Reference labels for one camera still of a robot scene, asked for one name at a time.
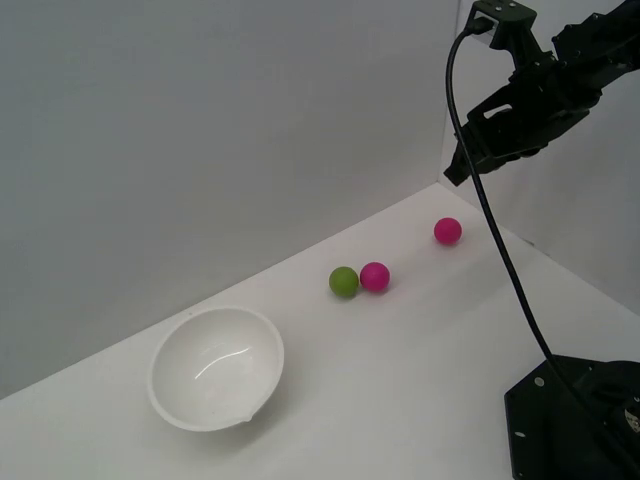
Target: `black cable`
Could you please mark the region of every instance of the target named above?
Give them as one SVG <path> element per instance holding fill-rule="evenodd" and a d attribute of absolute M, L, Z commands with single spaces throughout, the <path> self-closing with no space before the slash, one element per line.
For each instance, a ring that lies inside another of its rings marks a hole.
<path fill-rule="evenodd" d="M 623 465 L 628 469 L 629 473 L 633 475 L 634 478 L 640 480 L 640 466 L 633 460 L 631 455 L 624 449 L 622 445 L 620 445 L 619 441 L 613 436 L 611 432 L 607 429 L 606 423 L 599 420 L 598 417 L 591 411 L 591 408 L 582 397 L 582 395 L 573 387 L 571 382 L 567 379 L 567 377 L 562 372 L 562 369 L 556 362 L 553 353 L 551 353 L 551 349 L 547 344 L 542 332 L 540 331 L 540 327 L 538 327 L 538 323 L 536 322 L 535 317 L 533 316 L 533 312 L 531 311 L 531 307 L 529 306 L 529 301 L 527 300 L 527 296 L 524 292 L 524 288 L 522 287 L 522 283 L 520 282 L 520 278 L 518 277 L 518 272 L 511 261 L 511 257 L 509 256 L 509 252 L 507 247 L 504 244 L 504 240 L 502 239 L 502 235 L 500 234 L 500 230 L 496 223 L 496 220 L 493 216 L 493 212 L 491 211 L 491 207 L 489 205 L 489 200 L 487 199 L 487 195 L 484 191 L 484 187 L 482 186 L 482 180 L 480 179 L 480 175 L 476 170 L 476 166 L 471 159 L 471 155 L 469 153 L 469 149 L 466 145 L 464 135 L 462 133 L 462 124 L 460 123 L 460 118 L 458 116 L 458 109 L 456 108 L 456 102 L 453 95 L 453 65 L 455 63 L 456 54 L 458 53 L 458 49 L 460 48 L 460 44 L 462 44 L 463 40 L 470 35 L 483 33 L 484 31 L 489 30 L 492 27 L 492 24 L 485 25 L 484 23 L 478 23 L 475 25 L 475 28 L 478 31 L 472 30 L 469 27 L 465 28 L 455 39 L 453 45 L 451 46 L 451 51 L 449 52 L 449 57 L 447 59 L 447 68 L 445 75 L 445 88 L 446 88 L 446 97 L 447 97 L 447 107 L 449 109 L 449 115 L 451 116 L 451 122 L 453 123 L 453 129 L 455 130 L 456 136 L 458 137 L 458 142 L 462 147 L 462 152 L 464 154 L 464 158 L 467 162 L 467 166 L 469 167 L 469 172 L 471 174 L 471 179 L 473 180 L 473 185 L 476 188 L 476 193 L 478 194 L 478 200 L 480 201 L 480 206 L 482 207 L 482 212 L 487 220 L 487 224 L 489 225 L 489 230 L 491 230 L 491 235 L 498 247 L 498 252 L 500 252 L 500 257 L 502 257 L 502 261 L 504 262 L 504 266 L 507 269 L 507 273 L 509 274 L 509 278 L 511 279 L 511 283 L 513 283 L 513 288 L 516 291 L 516 296 L 518 297 L 518 301 L 520 302 L 520 306 L 522 307 L 522 311 L 524 316 L 529 324 L 529 328 L 533 333 L 542 353 L 544 354 L 547 364 L 558 378 L 560 383 L 564 386 L 567 392 L 571 395 L 576 404 L 580 407 L 580 409 L 586 414 L 587 418 L 594 424 L 597 430 L 608 440 L 609 445 L 613 448 L 618 458 L 622 461 Z"/>

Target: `white wall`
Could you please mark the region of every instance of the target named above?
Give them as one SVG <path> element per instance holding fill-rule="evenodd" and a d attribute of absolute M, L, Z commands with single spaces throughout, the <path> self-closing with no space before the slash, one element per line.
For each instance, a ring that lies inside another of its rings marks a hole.
<path fill-rule="evenodd" d="M 470 3 L 464 0 L 462 21 Z M 534 33 L 550 50 L 551 37 L 565 24 L 608 13 L 621 0 L 524 3 L 538 12 Z M 506 52 L 467 40 L 455 70 L 460 113 L 466 117 L 512 70 Z M 500 223 L 635 313 L 640 313 L 639 93 L 640 73 L 621 78 L 605 89 L 590 116 L 541 154 L 484 176 Z M 448 123 L 442 170 L 454 148 Z M 458 189 L 443 176 L 441 181 L 475 203 L 471 181 Z"/>
<path fill-rule="evenodd" d="M 434 182 L 456 3 L 4 1 L 0 397 Z"/>

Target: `green ball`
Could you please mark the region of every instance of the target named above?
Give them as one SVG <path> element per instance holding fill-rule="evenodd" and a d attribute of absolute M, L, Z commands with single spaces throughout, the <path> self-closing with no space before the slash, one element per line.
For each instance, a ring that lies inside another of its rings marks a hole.
<path fill-rule="evenodd" d="M 338 267 L 329 277 L 329 288 L 339 297 L 353 297 L 359 285 L 358 274 L 353 268 Z"/>

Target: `ball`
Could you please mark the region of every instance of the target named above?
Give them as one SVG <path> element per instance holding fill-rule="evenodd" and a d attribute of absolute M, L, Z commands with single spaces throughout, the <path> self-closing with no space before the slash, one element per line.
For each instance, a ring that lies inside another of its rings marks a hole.
<path fill-rule="evenodd" d="M 353 297 L 359 284 L 358 274 L 353 268 L 338 267 L 329 276 L 329 288 L 339 297 Z"/>
<path fill-rule="evenodd" d="M 381 292 L 389 285 L 391 273 L 378 262 L 367 263 L 360 272 L 360 283 L 370 292 Z"/>
<path fill-rule="evenodd" d="M 462 225 L 455 218 L 442 218 L 433 228 L 436 240 L 443 245 L 455 245 L 462 237 Z"/>

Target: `magenta ball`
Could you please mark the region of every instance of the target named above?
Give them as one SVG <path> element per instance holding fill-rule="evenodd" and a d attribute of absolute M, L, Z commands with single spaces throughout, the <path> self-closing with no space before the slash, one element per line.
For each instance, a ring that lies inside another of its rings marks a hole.
<path fill-rule="evenodd" d="M 378 262 L 367 263 L 360 272 L 360 283 L 370 292 L 381 292 L 389 285 L 391 273 Z"/>
<path fill-rule="evenodd" d="M 462 237 L 462 225 L 455 218 L 442 218 L 433 228 L 433 234 L 443 245 L 455 245 Z"/>

